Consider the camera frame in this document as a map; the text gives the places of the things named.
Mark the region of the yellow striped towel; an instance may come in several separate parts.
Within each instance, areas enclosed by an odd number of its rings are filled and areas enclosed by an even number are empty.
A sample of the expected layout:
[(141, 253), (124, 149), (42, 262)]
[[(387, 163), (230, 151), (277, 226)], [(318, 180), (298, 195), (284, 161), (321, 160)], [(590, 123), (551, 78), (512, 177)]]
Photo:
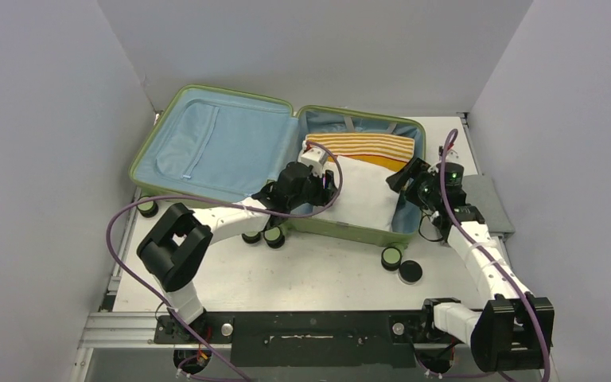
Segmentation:
[(308, 134), (306, 141), (319, 143), (334, 155), (382, 166), (393, 172), (401, 170), (413, 157), (412, 138), (385, 133)]

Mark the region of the white cloth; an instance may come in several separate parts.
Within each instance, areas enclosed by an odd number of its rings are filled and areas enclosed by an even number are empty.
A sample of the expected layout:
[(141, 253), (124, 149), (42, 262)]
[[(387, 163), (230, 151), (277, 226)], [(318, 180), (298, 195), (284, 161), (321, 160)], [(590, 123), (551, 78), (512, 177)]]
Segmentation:
[(386, 183), (393, 172), (361, 160), (343, 156), (337, 159), (342, 177), (333, 162), (328, 162), (325, 168), (333, 171), (340, 196), (329, 209), (315, 207), (318, 212), (315, 217), (389, 232), (399, 200), (399, 195)]

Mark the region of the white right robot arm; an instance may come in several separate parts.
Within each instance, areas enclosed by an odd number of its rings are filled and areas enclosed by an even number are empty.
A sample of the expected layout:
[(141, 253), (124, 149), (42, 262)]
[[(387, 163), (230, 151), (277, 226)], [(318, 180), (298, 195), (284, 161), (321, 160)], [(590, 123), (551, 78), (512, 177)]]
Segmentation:
[(431, 341), (448, 335), (467, 345), (482, 372), (546, 368), (554, 307), (513, 274), (482, 212), (467, 201), (464, 179), (460, 164), (430, 166), (413, 158), (386, 180), (392, 191), (429, 217), (485, 301), (481, 310), (474, 310), (455, 298), (428, 298), (423, 303), (426, 312), (418, 319), (419, 332)]

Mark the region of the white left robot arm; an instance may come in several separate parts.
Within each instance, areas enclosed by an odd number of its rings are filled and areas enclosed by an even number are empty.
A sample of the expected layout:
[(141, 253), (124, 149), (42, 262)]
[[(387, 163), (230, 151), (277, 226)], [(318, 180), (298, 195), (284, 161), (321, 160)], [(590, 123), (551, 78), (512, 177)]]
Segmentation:
[(205, 309), (193, 279), (210, 245), (276, 228), (293, 219), (293, 211), (303, 205), (331, 205), (337, 190), (332, 170), (316, 175), (312, 166), (291, 162), (277, 180), (238, 204), (223, 203), (208, 209), (170, 205), (138, 245), (137, 255), (179, 316), (175, 332), (187, 342), (198, 341), (205, 334)]

